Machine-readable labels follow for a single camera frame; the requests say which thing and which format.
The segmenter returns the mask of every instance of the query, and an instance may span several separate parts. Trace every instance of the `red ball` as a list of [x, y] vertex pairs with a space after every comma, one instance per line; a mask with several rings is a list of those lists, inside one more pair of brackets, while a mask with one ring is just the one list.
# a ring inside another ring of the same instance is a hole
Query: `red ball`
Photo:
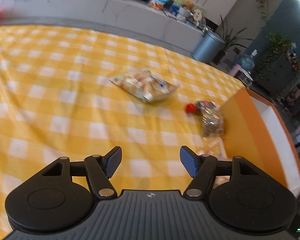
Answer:
[[187, 114], [193, 114], [197, 111], [197, 107], [195, 104], [187, 104], [185, 111]]

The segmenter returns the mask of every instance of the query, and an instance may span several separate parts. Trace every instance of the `black device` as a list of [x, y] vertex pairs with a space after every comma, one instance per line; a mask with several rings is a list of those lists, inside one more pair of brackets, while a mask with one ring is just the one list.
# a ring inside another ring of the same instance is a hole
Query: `black device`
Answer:
[[[180, 160], [193, 178], [179, 190], [122, 190], [109, 178], [122, 159], [120, 147], [82, 162], [60, 157], [6, 199], [13, 232], [7, 240], [100, 239], [295, 239], [287, 228], [294, 195], [241, 156], [218, 161], [187, 146]], [[213, 188], [216, 176], [230, 181]], [[72, 182], [84, 176], [90, 192]]]

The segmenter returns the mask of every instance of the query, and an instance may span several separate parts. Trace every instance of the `trash can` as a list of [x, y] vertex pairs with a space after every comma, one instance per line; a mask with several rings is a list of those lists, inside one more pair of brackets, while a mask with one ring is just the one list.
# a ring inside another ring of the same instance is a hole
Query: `trash can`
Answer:
[[192, 57], [195, 60], [210, 64], [219, 50], [225, 45], [225, 41], [213, 31], [207, 31], [199, 46], [194, 50]]

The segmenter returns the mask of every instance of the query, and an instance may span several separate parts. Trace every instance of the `cardboard box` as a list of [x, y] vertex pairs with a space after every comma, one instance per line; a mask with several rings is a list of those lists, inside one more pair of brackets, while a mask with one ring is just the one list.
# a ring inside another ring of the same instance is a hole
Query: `cardboard box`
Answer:
[[221, 110], [226, 155], [245, 157], [298, 196], [300, 160], [276, 107], [242, 88]]

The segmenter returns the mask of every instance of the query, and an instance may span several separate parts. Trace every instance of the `silver screw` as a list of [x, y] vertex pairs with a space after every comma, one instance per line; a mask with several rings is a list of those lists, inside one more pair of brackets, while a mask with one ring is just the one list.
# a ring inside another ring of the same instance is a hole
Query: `silver screw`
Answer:
[[110, 197], [114, 194], [113, 189], [110, 188], [103, 188], [101, 190], [99, 190], [99, 195], [102, 197]]
[[197, 188], [191, 188], [187, 190], [186, 194], [189, 197], [199, 197], [202, 194], [202, 191]]

